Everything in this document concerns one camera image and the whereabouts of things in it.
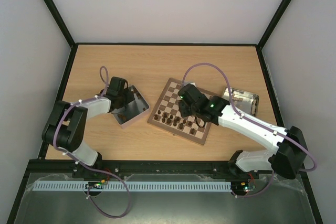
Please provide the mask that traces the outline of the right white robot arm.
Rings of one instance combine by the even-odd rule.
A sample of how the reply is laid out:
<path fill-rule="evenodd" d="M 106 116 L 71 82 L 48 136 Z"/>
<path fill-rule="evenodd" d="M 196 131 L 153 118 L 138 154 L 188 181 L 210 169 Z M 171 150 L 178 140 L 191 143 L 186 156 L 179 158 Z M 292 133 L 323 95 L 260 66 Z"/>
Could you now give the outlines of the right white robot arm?
<path fill-rule="evenodd" d="M 307 156 L 302 131 L 268 124 L 238 110 L 230 101 L 205 94 L 191 83 L 178 92 L 182 117 L 193 116 L 205 123 L 213 123 L 234 130 L 265 147 L 264 151 L 236 151 L 229 164 L 229 172 L 239 178 L 254 170 L 272 170 L 278 175 L 295 179 Z"/>

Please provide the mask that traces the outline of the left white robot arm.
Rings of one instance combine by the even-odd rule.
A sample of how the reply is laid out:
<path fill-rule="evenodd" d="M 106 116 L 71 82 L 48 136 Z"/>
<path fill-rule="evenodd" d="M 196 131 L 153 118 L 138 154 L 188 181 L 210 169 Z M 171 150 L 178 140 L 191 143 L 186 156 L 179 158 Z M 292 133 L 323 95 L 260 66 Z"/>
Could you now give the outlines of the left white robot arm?
<path fill-rule="evenodd" d="M 44 142 L 92 172 L 104 173 L 102 156 L 83 140 L 86 122 L 95 116 L 122 109 L 134 100 L 124 78 L 112 77 L 93 98 L 57 101 L 42 132 Z"/>

